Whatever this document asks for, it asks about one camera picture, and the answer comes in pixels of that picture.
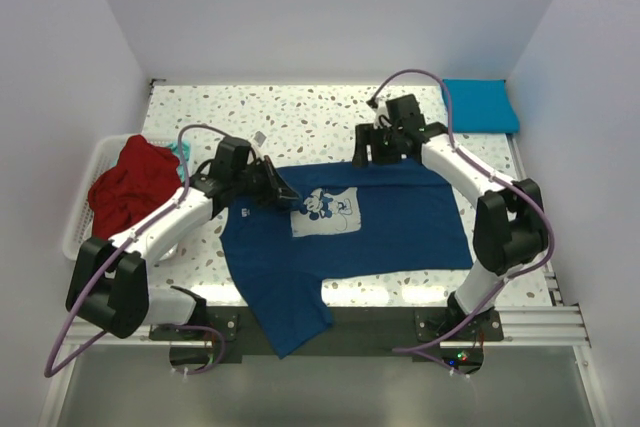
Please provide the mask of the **dark blue t shirt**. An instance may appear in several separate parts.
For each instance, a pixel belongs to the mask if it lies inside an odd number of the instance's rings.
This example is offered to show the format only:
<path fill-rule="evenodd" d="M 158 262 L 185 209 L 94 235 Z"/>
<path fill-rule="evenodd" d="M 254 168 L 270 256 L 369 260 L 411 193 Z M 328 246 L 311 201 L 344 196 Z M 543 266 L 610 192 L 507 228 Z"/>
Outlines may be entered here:
<path fill-rule="evenodd" d="M 326 279 L 472 265 L 451 186 L 410 159 L 279 172 L 300 201 L 278 210 L 240 197 L 221 235 L 233 282 L 279 358 L 332 325 Z"/>

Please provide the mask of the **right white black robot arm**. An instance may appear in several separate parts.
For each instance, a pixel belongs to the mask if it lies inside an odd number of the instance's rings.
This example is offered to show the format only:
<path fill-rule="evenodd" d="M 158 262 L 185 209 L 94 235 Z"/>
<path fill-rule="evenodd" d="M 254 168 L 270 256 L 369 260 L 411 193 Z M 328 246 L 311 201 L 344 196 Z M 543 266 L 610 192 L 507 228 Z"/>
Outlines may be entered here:
<path fill-rule="evenodd" d="M 491 168 L 457 143 L 443 123 L 427 122 L 414 95 L 386 102 L 371 98 L 367 104 L 375 119 L 355 128 L 354 165 L 390 165 L 411 158 L 444 178 L 474 207 L 475 261 L 450 294 L 439 328 L 456 339 L 469 339 L 502 288 L 551 251 L 540 187 Z"/>

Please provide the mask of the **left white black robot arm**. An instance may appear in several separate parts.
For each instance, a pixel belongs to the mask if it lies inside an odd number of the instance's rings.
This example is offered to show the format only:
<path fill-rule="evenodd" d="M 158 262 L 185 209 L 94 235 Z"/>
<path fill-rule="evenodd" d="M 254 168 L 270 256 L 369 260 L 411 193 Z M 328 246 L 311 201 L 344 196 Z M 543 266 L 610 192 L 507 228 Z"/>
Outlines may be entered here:
<path fill-rule="evenodd" d="M 214 157 L 161 207 L 108 240 L 93 236 L 81 245 L 66 299 L 70 317 L 118 338 L 171 325 L 185 339 L 200 337 L 209 323 L 204 298 L 176 286 L 153 288 L 148 270 L 236 199 L 290 210 L 300 196 L 249 141 L 224 137 Z"/>

